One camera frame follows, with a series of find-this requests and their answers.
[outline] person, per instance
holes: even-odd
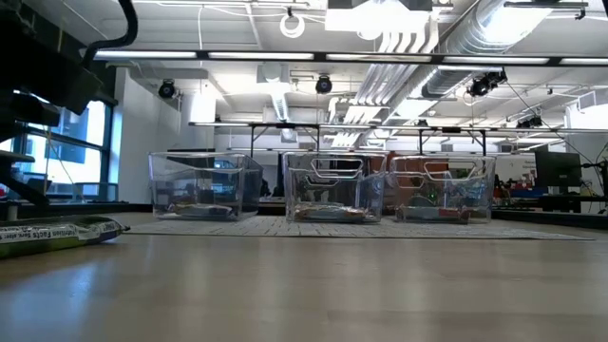
[[[266,197],[272,195],[270,192],[270,187],[268,186],[268,182],[265,179],[262,179],[262,187],[259,189],[259,196]]]

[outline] wall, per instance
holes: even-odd
[[[119,68],[112,131],[109,181],[119,184],[119,198],[131,203],[151,201],[148,153],[182,148],[181,114]]]
[[[214,146],[214,128],[191,126],[190,116],[193,108],[195,97],[194,95],[185,95],[181,100],[181,122],[180,122],[180,138],[178,145],[180,148],[213,148]]]

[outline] computer monitor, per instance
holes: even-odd
[[[580,156],[577,153],[535,152],[536,186],[580,186]]]

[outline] fluorescent light fixture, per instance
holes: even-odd
[[[381,53],[328,53],[328,61],[388,62],[388,63],[428,63],[430,56],[381,54]]]
[[[321,124],[321,128],[351,128],[351,129],[369,129],[370,125],[365,124]]]
[[[354,149],[354,148],[348,148],[348,147],[339,147],[339,148],[336,148],[336,149],[322,149],[322,150],[319,150],[319,152],[323,152],[323,153],[335,153],[335,154],[342,154],[342,155],[348,155],[350,153],[366,153],[367,155],[374,155],[374,154],[377,155],[377,154],[388,154],[388,153],[390,153],[390,151],[387,151],[387,150],[369,151],[369,150]]]
[[[227,151],[251,151],[250,147],[226,147]],[[306,148],[259,148],[255,147],[254,151],[258,152],[310,152],[312,149]]]
[[[248,123],[190,123],[192,125],[199,126],[211,126],[211,127],[249,127]]]
[[[443,62],[452,64],[543,65],[549,62],[549,59],[544,57],[447,56]]]
[[[513,143],[551,143],[555,138],[521,138]]]
[[[287,1],[217,1],[217,0],[207,0],[207,1],[198,1],[198,0],[133,0],[133,4],[157,4],[159,6],[167,6],[167,7],[196,7],[200,8],[205,5],[217,6],[217,7],[244,7],[246,5],[250,5],[253,7],[259,8],[284,8],[284,7],[294,7],[306,9],[309,6],[309,3],[296,3],[296,2],[287,2]]]
[[[311,61],[312,53],[302,52],[209,52],[211,59],[298,60]]]
[[[482,72],[501,72],[501,66],[437,66],[440,71],[482,71]]]
[[[378,126],[378,129],[402,129],[402,130],[419,130],[420,128],[423,127],[419,127],[419,126],[412,126],[412,125],[407,125],[407,126]]]
[[[538,1],[507,1],[504,3],[506,8],[515,9],[556,9],[556,10],[579,10],[589,6],[587,2],[556,2],[544,3]]]
[[[194,51],[146,51],[146,50],[100,50],[96,60],[114,59],[196,59]]]
[[[563,58],[560,64],[573,66],[608,65],[608,58]]]

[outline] security camera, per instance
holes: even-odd
[[[330,80],[329,75],[321,75],[319,76],[319,80],[316,81],[316,89],[317,94],[327,94],[332,91],[332,81]]]
[[[176,96],[174,80],[162,80],[162,85],[159,88],[159,96],[163,99],[173,99]]]

